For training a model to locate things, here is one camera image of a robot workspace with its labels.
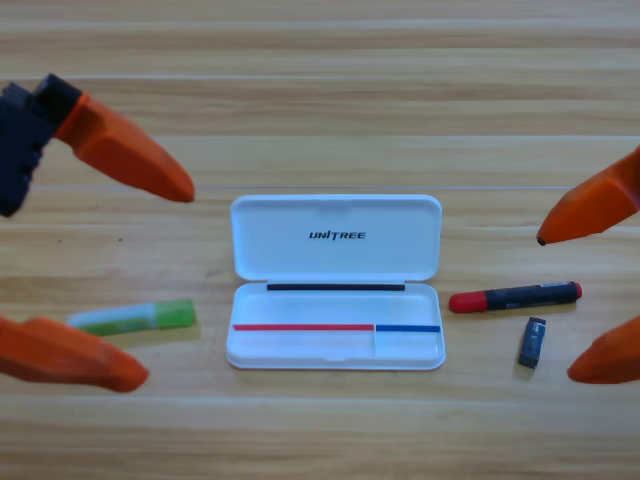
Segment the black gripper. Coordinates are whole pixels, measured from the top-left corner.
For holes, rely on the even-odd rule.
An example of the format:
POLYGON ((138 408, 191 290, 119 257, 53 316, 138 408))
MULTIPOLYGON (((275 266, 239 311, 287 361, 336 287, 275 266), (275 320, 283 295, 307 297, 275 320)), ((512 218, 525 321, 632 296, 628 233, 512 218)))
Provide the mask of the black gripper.
POLYGON ((35 90, 10 83, 1 92, 1 215, 23 205, 42 151, 54 137, 110 178, 166 200, 191 203, 188 172, 139 126, 60 77, 35 90))

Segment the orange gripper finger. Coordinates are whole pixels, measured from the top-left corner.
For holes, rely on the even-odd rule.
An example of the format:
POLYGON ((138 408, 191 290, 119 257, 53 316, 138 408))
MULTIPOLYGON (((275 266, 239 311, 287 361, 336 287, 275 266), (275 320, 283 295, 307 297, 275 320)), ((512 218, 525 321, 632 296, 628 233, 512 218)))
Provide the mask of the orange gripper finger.
POLYGON ((593 341, 567 370, 580 383, 621 384, 639 380, 639 317, 593 341))
POLYGON ((639 148, 568 191, 538 230, 542 246, 602 233, 639 211, 639 148))
POLYGON ((47 318, 1 319, 1 372, 33 383, 136 390, 149 371, 104 339, 47 318))

